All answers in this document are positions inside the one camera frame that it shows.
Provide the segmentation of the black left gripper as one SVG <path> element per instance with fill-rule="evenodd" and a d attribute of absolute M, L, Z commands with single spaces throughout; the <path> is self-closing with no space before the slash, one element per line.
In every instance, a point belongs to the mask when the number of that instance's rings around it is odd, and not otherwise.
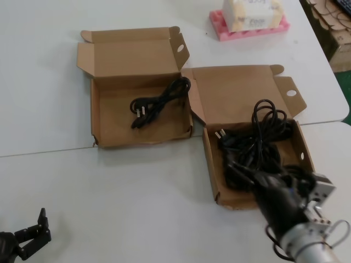
<path fill-rule="evenodd" d="M 1 263 L 14 262 L 20 256 L 28 259 L 52 240 L 46 209 L 42 208 L 37 225 L 11 232 L 1 232 Z M 20 247 L 19 243 L 30 241 Z"/>

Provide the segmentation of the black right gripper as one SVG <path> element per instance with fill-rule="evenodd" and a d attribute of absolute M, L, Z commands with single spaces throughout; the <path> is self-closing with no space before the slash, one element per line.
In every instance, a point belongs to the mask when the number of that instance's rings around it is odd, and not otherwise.
<path fill-rule="evenodd" d="M 274 233 L 286 233 L 308 222 L 300 197 L 275 174 L 233 161 L 233 166 L 227 167 L 227 186 L 245 192 L 253 189 L 258 207 Z"/>

